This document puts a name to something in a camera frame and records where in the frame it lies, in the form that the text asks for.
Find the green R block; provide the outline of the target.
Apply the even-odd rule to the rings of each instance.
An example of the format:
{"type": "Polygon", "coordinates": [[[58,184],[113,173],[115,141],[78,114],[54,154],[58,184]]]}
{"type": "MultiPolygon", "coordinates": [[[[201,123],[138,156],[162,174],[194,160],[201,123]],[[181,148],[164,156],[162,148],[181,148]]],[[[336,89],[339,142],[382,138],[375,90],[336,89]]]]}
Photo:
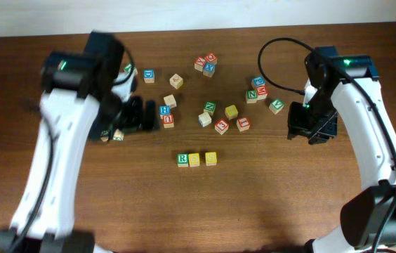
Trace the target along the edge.
{"type": "Polygon", "coordinates": [[[178,165],[178,167],[188,167],[189,166],[189,157],[188,157],[187,153],[177,154],[177,165],[178,165]]]}

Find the yellow S block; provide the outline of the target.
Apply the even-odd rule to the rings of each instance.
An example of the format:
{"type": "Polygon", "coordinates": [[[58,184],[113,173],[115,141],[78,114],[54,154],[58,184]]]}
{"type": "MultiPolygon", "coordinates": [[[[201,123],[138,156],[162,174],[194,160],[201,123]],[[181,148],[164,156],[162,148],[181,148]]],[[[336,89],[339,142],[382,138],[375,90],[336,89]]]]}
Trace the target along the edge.
{"type": "Polygon", "coordinates": [[[190,153],[188,155],[188,162],[190,167],[198,167],[200,165],[199,153],[190,153]]]}

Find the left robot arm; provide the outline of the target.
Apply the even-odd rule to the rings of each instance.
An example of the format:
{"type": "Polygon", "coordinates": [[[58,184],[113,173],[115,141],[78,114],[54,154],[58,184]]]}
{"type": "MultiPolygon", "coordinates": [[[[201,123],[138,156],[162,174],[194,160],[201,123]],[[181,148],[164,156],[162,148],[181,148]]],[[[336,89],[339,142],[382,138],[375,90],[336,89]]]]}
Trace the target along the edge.
{"type": "Polygon", "coordinates": [[[159,128],[155,102],[135,95],[136,73],[120,70],[128,55],[114,35],[94,31],[81,53],[45,60],[36,148],[20,204],[0,229],[0,252],[101,252],[92,232],[74,229],[86,142],[159,128]]]}

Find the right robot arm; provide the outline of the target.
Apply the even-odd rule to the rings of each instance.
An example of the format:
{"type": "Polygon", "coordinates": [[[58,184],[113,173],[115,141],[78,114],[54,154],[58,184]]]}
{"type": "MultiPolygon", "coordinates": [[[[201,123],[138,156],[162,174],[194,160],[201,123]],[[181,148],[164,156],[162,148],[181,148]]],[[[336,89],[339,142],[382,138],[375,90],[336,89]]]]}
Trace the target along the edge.
{"type": "Polygon", "coordinates": [[[379,75],[366,55],[340,56],[333,46],[305,58],[303,102],[289,108],[289,140],[326,143],[342,119],[355,152],[362,191],[341,209],[340,224],[305,243],[304,252],[371,252],[396,247],[396,133],[383,104],[379,75]]]}

